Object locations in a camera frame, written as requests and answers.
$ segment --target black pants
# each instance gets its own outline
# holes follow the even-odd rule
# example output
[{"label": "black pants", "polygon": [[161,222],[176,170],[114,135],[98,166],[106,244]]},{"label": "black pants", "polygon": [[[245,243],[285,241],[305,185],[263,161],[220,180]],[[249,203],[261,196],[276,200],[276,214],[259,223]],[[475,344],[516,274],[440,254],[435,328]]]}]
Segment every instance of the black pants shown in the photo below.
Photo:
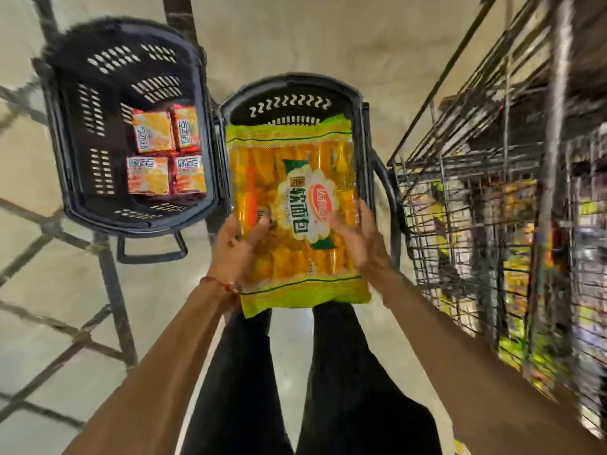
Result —
[{"label": "black pants", "polygon": [[[314,311],[301,455],[440,454],[429,410],[407,398],[369,351],[351,305]],[[269,349],[268,310],[233,315],[203,382],[181,455],[292,454]]]}]

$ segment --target bracelet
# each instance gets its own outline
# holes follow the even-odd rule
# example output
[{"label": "bracelet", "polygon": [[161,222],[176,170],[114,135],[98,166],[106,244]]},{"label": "bracelet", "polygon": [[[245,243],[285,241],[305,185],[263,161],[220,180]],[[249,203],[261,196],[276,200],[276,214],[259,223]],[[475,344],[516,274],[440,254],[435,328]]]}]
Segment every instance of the bracelet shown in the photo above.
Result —
[{"label": "bracelet", "polygon": [[221,287],[223,287],[227,293],[230,294],[230,296],[235,299],[235,300],[239,300],[240,299],[240,292],[238,290],[238,288],[236,287],[236,284],[234,284],[233,282],[229,282],[228,284],[224,284],[223,282],[221,282],[220,280],[218,280],[217,278],[213,277],[213,276],[203,276],[200,279],[200,282],[203,281],[213,281],[216,282],[217,284],[219,284]]}]

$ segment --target black plastic shopping basket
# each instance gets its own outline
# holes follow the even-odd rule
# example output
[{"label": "black plastic shopping basket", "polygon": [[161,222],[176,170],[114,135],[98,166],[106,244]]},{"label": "black plastic shopping basket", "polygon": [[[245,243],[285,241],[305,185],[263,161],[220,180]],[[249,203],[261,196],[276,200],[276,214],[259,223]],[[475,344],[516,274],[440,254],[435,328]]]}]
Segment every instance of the black plastic shopping basket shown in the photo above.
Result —
[{"label": "black plastic shopping basket", "polygon": [[[88,228],[118,236],[121,263],[183,258],[179,230],[217,204],[215,160],[205,60],[165,25],[138,19],[101,19],[67,31],[34,61],[41,77],[63,190],[65,215]],[[178,102],[195,106],[207,194],[157,201],[127,191],[125,158],[135,155],[133,109]],[[125,238],[174,234],[178,252],[125,255]]]},{"label": "black plastic shopping basket", "polygon": [[352,122],[356,186],[373,207],[373,168],[368,104],[360,92],[336,79],[312,73],[289,73],[251,83],[219,105],[216,139],[222,144],[222,174],[228,178],[225,128],[235,125],[315,125],[339,114]]}]

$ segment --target hand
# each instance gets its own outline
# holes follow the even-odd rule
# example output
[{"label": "hand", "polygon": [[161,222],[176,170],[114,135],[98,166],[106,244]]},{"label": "hand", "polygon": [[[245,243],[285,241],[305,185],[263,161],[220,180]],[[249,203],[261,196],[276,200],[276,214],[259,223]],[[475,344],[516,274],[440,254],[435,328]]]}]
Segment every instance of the hand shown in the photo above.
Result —
[{"label": "hand", "polygon": [[331,229],[344,239],[350,258],[360,275],[375,289],[398,274],[385,250],[382,234],[377,231],[375,215],[367,204],[359,199],[360,226],[348,227],[335,212],[330,212],[327,222]]},{"label": "hand", "polygon": [[269,227],[269,217],[264,216],[249,235],[242,238],[238,216],[236,213],[230,214],[217,234],[207,275],[224,284],[233,283],[241,289],[247,273],[253,267],[253,251],[268,233]]}]

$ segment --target snack package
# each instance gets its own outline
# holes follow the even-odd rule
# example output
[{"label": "snack package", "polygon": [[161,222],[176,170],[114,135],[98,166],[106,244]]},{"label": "snack package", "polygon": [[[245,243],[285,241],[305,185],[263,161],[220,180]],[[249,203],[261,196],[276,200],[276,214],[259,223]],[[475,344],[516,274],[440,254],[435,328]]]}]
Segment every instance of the snack package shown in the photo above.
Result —
[{"label": "snack package", "polygon": [[243,289],[245,316],[330,300],[367,303],[367,283],[326,222],[332,210],[350,226],[358,217],[350,121],[229,126],[226,142],[242,234],[268,210],[274,220]]},{"label": "snack package", "polygon": [[176,193],[206,193],[201,155],[176,156],[174,162]]},{"label": "snack package", "polygon": [[175,131],[175,144],[182,153],[200,151],[200,133],[196,108],[193,106],[171,106],[173,129]]},{"label": "snack package", "polygon": [[126,159],[130,194],[168,195],[169,158],[165,156],[130,156]]},{"label": "snack package", "polygon": [[175,151],[169,112],[134,110],[132,123],[139,153]]}]

